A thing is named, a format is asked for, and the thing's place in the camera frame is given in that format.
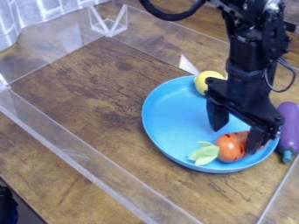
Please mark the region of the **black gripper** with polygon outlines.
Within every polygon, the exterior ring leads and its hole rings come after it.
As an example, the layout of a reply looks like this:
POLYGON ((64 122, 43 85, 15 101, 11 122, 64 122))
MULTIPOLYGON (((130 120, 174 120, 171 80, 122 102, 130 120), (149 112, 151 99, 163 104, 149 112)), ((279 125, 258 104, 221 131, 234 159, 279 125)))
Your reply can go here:
POLYGON ((219 131, 230 121, 230 114, 251 128, 246 153, 254 155, 271 137, 277 136, 283 118, 270 101, 277 63, 247 72, 227 61, 229 79, 209 78, 207 113, 210 126, 219 131))

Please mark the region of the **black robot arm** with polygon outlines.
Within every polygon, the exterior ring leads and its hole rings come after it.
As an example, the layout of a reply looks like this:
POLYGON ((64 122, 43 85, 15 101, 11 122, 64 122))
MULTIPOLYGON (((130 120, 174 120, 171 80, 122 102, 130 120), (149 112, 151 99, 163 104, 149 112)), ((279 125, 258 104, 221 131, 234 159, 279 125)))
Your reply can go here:
POLYGON ((285 0, 209 0, 222 10, 230 51, 229 78, 209 78, 210 126, 221 130, 235 116, 250 126, 246 153, 254 154, 277 138, 285 123, 270 93, 277 65, 289 51, 285 0))

